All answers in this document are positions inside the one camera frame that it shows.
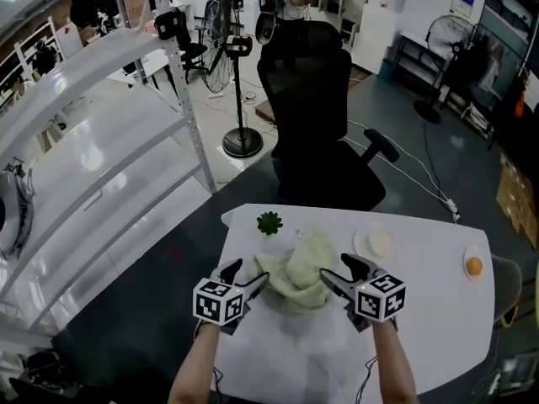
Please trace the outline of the black hanging jackets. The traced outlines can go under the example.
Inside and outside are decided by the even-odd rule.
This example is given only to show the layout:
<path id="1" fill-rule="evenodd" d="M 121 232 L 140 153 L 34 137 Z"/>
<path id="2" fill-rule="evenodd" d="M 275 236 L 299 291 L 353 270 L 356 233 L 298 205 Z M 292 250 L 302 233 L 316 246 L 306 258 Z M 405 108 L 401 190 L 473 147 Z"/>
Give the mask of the black hanging jackets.
<path id="1" fill-rule="evenodd" d="M 96 27 L 102 35 L 115 29 L 114 17 L 119 13 L 116 0 L 71 1 L 71 21 L 80 29 Z"/>

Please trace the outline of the black metal bench rack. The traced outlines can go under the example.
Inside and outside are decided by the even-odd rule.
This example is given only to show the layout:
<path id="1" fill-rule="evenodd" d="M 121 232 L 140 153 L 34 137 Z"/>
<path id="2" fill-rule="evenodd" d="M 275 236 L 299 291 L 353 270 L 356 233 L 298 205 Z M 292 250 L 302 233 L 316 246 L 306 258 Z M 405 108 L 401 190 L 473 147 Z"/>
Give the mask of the black metal bench rack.
<path id="1" fill-rule="evenodd" d="M 435 97 L 441 103 L 449 92 L 444 75 L 453 53 L 431 50 L 424 37 L 405 30 L 400 32 L 396 45 L 393 79 L 415 93 Z"/>

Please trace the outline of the grey shell chair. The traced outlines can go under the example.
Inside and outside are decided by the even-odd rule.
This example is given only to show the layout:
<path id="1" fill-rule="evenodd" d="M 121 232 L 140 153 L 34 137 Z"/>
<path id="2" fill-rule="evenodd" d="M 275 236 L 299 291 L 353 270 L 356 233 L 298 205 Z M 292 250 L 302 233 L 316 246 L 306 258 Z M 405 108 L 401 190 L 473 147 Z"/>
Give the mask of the grey shell chair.
<path id="1" fill-rule="evenodd" d="M 517 262 L 491 254 L 494 271 L 494 325 L 518 302 L 522 274 Z"/>

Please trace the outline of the black box on shelf post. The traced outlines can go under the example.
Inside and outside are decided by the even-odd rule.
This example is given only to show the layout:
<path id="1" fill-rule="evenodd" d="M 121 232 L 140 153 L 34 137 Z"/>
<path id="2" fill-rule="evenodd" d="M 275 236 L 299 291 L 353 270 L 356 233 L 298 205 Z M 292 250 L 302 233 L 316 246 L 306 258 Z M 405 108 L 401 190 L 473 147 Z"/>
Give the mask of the black box on shelf post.
<path id="1" fill-rule="evenodd" d="M 158 15 L 154 26 L 160 40 L 178 39 L 187 30 L 185 14 L 176 7 Z"/>

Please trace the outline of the grey white oval device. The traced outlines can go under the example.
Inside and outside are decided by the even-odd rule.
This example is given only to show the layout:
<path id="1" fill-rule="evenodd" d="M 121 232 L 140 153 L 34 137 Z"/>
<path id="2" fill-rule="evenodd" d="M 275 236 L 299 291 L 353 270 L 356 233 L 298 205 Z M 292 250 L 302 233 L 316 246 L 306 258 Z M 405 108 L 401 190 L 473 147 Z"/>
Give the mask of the grey white oval device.
<path id="1" fill-rule="evenodd" d="M 32 169 L 15 157 L 0 172 L 0 257 L 18 258 L 31 231 L 35 190 Z"/>

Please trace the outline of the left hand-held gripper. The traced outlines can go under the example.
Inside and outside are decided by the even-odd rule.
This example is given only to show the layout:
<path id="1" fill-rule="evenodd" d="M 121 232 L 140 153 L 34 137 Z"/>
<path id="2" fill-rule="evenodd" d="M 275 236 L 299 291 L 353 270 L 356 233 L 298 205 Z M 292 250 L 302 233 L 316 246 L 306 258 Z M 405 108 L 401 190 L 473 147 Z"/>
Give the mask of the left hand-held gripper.
<path id="1" fill-rule="evenodd" d="M 250 311 L 248 302 L 256 298 L 270 281 L 270 273 L 257 275 L 245 284 L 234 279 L 243 265 L 241 258 L 219 264 L 209 279 L 202 279 L 193 290 L 193 316 L 201 323 L 213 323 L 232 336 Z"/>

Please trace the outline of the white metal shelving rack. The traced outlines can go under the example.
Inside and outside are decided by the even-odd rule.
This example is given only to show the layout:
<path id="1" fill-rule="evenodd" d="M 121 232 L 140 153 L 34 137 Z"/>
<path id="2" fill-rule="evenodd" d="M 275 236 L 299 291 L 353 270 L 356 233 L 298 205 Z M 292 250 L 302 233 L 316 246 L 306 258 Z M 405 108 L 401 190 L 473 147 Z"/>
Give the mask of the white metal shelving rack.
<path id="1" fill-rule="evenodd" d="M 152 0 L 156 16 L 170 0 Z M 82 308 L 216 190 L 176 38 L 120 28 L 68 58 L 0 120 L 0 169 L 47 120 L 127 64 L 162 51 L 176 96 L 137 82 L 32 166 L 34 217 L 0 257 L 5 327 L 45 347 Z"/>

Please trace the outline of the person's left forearm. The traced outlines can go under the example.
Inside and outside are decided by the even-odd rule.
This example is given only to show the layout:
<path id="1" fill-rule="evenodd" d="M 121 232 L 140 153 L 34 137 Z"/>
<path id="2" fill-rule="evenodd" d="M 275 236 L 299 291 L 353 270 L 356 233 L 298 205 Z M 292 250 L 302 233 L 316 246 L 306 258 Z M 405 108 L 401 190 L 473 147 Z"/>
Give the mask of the person's left forearm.
<path id="1" fill-rule="evenodd" d="M 207 404 L 220 328 L 201 323 L 196 338 L 181 364 L 168 396 L 168 404 Z"/>

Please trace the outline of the white cup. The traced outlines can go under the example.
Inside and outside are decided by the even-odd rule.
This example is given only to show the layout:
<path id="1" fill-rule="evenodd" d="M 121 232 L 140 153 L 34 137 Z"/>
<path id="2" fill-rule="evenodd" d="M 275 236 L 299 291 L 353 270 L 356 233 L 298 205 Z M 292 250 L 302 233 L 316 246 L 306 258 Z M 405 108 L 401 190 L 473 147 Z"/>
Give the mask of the white cup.
<path id="1" fill-rule="evenodd" d="M 366 237 L 366 245 L 379 258 L 388 258 L 392 254 L 392 235 L 388 231 L 370 231 Z"/>

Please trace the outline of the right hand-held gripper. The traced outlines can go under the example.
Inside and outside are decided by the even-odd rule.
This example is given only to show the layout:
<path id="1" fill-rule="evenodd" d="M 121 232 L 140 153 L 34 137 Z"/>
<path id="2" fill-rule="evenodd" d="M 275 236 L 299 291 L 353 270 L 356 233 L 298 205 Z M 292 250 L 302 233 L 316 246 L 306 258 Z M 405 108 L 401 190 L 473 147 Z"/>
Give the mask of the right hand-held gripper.
<path id="1" fill-rule="evenodd" d="M 319 276 L 332 292 L 351 302 L 347 313 L 356 330 L 394 320 L 405 306 L 405 283 L 360 255 L 343 252 L 340 260 L 350 270 L 351 279 L 326 268 L 319 270 Z"/>

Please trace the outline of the black swivel chair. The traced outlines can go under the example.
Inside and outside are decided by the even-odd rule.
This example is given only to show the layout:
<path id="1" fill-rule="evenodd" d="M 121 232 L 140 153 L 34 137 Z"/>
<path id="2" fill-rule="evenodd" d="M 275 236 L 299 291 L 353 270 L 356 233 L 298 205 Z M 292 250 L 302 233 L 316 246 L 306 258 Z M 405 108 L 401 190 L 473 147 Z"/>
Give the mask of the black swivel chair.
<path id="1" fill-rule="evenodd" d="M 207 47 L 199 42 L 194 42 L 189 34 L 187 18 L 184 12 L 178 8 L 173 8 L 173 32 L 178 43 L 179 50 L 183 52 L 180 56 L 182 61 L 185 79 L 188 79 L 189 71 L 199 70 L 203 74 L 208 72 L 208 67 L 203 61 L 203 56 L 207 52 Z"/>

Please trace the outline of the light green cloth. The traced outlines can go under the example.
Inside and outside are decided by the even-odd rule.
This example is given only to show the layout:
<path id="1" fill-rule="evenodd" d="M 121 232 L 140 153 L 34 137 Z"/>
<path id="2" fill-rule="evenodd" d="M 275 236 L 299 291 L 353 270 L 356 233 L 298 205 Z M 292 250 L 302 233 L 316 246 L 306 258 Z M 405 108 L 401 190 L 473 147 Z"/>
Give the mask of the light green cloth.
<path id="1" fill-rule="evenodd" d="M 269 274 L 269 290 L 277 294 L 273 303 L 287 314 L 300 315 L 323 309 L 331 301 L 331 291 L 319 272 L 334 272 L 339 259 L 333 241 L 320 227 L 313 227 L 296 246 L 280 256 L 254 255 L 256 269 Z"/>

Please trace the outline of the person's right forearm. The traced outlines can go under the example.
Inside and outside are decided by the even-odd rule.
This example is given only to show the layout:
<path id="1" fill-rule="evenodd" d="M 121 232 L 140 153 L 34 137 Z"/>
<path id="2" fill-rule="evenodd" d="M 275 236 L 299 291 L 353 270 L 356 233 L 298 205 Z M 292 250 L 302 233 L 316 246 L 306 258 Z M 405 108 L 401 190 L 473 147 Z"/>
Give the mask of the person's right forearm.
<path id="1" fill-rule="evenodd" d="M 419 404 L 408 358 L 391 321 L 372 324 L 383 404 Z"/>

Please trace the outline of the small green potted plant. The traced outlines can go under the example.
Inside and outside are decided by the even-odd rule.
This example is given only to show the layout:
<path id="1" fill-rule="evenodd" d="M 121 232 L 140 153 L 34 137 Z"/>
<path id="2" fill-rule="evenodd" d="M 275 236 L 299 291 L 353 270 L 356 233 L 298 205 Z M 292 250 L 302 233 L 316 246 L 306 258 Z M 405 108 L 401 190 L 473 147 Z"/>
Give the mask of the small green potted plant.
<path id="1" fill-rule="evenodd" d="M 276 212 L 264 212 L 257 218 L 257 228 L 266 236 L 277 234 L 282 227 L 282 218 Z"/>

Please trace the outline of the white bookshelf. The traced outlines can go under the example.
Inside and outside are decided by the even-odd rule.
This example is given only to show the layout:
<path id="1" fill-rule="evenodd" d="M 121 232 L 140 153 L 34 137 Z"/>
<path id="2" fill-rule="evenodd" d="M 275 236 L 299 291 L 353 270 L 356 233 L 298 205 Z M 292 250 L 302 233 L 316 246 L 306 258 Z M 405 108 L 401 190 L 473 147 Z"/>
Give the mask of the white bookshelf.
<path id="1" fill-rule="evenodd" d="M 0 61 L 0 108 L 13 97 L 13 93 L 8 91 L 8 79 L 14 73 L 21 75 L 23 78 L 33 75 L 33 63 L 37 53 L 36 44 L 39 41 L 51 47 L 61 61 L 64 59 L 64 53 L 56 33 L 56 26 L 53 18 L 49 16 L 47 21 L 34 33 L 24 40 L 16 42 L 11 52 Z"/>

